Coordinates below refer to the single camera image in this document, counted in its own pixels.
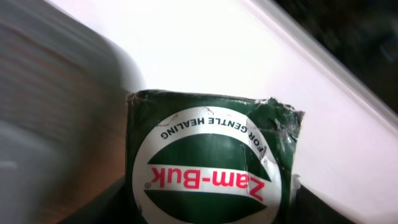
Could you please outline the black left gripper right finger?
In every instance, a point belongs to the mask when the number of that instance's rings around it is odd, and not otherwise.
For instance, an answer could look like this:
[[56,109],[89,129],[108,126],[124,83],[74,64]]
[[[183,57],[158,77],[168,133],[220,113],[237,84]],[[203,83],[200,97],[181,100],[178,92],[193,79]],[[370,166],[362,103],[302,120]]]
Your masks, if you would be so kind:
[[299,177],[292,176],[291,224],[354,224],[302,185]]

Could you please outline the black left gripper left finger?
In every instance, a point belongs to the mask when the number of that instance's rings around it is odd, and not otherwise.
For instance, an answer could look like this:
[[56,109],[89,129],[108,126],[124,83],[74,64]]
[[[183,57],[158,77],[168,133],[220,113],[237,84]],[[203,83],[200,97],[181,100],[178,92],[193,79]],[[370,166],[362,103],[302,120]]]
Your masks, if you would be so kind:
[[127,223],[125,178],[121,177],[96,198],[59,224]]

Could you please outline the green Zam-Buk box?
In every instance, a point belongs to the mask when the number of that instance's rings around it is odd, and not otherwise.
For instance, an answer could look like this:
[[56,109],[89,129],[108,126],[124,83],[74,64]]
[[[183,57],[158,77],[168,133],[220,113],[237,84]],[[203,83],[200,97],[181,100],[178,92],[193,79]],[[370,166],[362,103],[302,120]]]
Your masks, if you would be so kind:
[[133,223],[287,223],[303,111],[274,98],[144,90],[127,99]]

